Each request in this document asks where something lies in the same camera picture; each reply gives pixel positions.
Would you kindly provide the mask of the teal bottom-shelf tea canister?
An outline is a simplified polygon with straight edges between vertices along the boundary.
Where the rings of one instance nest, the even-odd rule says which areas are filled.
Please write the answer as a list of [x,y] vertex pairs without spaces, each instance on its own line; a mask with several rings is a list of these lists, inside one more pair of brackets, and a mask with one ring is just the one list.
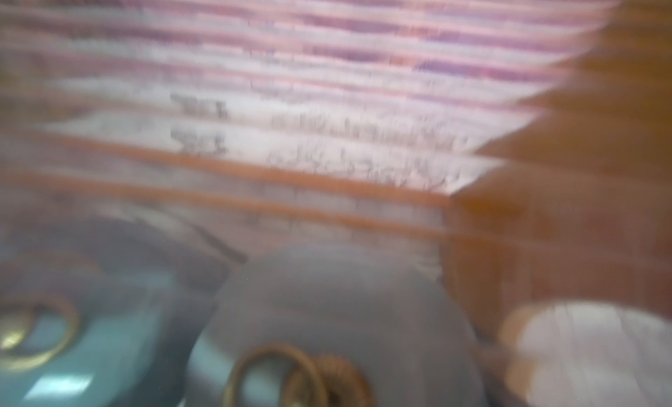
[[157,228],[104,217],[1,237],[4,406],[177,406],[229,276]]

